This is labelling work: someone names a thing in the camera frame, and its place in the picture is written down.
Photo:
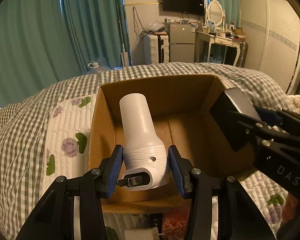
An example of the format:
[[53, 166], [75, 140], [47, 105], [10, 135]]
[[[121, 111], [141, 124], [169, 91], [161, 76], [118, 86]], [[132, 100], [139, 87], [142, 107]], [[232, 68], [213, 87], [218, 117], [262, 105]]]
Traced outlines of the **person's right hand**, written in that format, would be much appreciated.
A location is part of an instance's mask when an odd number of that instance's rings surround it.
[[282, 210], [282, 222], [279, 231], [294, 224], [298, 205], [299, 201], [289, 192]]

